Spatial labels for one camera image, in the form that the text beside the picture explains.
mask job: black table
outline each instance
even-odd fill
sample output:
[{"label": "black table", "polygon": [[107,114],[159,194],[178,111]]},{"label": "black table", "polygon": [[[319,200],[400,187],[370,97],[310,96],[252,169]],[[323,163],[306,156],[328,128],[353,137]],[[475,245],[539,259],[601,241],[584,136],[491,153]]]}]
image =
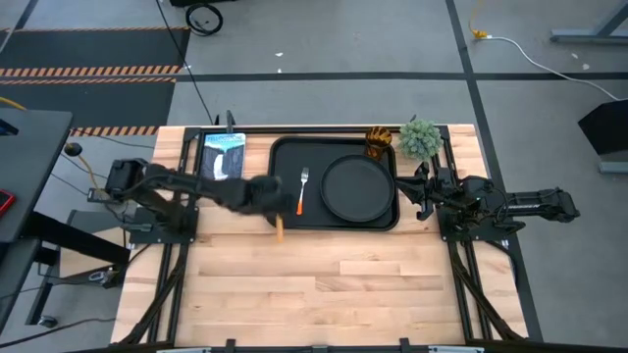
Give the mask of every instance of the black table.
[{"label": "black table", "polygon": [[[53,266],[58,251],[47,241],[117,265],[130,251],[92,234],[34,212],[34,206],[68,138],[72,114],[67,112],[0,109],[0,119],[16,127],[15,136],[0,136],[0,188],[16,196],[0,217],[0,332],[15,305],[33,261]],[[39,320],[52,284],[44,278],[27,324]]]}]

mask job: round black plate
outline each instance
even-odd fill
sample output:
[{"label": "round black plate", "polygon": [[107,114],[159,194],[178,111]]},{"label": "round black plate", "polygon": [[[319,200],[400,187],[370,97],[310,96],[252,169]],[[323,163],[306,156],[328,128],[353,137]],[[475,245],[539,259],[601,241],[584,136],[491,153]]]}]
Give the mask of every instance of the round black plate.
[{"label": "round black plate", "polygon": [[350,222],[369,222],[393,203],[393,177],[366,156],[344,156],[325,169],[321,195],[336,216]]}]

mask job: black tray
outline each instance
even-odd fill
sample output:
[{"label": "black tray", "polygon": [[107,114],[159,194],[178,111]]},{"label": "black tray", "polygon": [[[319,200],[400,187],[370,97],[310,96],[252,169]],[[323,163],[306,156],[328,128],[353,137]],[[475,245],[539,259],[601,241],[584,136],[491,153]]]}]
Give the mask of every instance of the black tray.
[{"label": "black tray", "polygon": [[[365,223],[352,223],[334,215],[323,202],[321,178],[325,169],[337,158],[351,154],[364,154],[364,138],[349,137],[301,137],[286,136],[271,147],[268,175],[282,179],[284,189],[298,199],[301,190],[301,171],[310,169],[303,194],[303,214],[294,210],[284,217],[285,228],[339,229],[385,231],[399,221],[399,198],[395,191],[392,206],[381,217]],[[380,161],[382,166],[396,177],[394,150],[389,148]],[[275,225],[275,219],[267,219]]]}]

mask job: desk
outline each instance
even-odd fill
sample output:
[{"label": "desk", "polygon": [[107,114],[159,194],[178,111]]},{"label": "desk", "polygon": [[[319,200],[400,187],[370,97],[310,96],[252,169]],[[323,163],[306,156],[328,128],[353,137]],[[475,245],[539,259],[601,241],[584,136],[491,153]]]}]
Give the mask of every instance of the desk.
[{"label": "desk", "polygon": [[[57,222],[33,209],[70,133],[67,112],[0,109],[0,118],[15,126],[15,136],[0,136],[0,187],[16,202],[0,218],[0,332],[11,314],[33,261],[53,266],[57,253],[41,241],[125,264],[129,250]],[[52,286],[46,279],[26,322],[34,325]]]},{"label": "desk", "polygon": [[[459,175],[485,176],[474,127],[448,128]],[[178,166],[184,129],[160,128],[153,163]],[[270,146],[279,137],[247,135],[245,177],[266,174]],[[418,164],[395,150],[397,174],[414,173]],[[411,344],[463,344],[447,245],[436,215],[418,222],[417,206],[403,195],[399,202],[399,223],[388,232],[287,229],[280,244],[263,218],[200,200],[176,346],[224,346],[228,338],[238,346],[397,345],[400,337]],[[152,246],[128,269],[112,342],[129,333],[152,301],[162,248]],[[475,248],[487,297],[515,331],[526,335],[508,258],[483,243]],[[477,311],[467,298],[479,336]],[[159,339],[166,336],[169,308],[167,302]]]}]

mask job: gold cup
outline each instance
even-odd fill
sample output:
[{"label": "gold cup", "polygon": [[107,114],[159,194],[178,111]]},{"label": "gold cup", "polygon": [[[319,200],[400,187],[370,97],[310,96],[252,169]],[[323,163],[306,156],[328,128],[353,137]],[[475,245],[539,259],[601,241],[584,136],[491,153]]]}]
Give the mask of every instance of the gold cup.
[{"label": "gold cup", "polygon": [[393,135],[387,128],[373,126],[366,132],[365,154],[376,161],[380,161],[391,142],[393,142]]}]

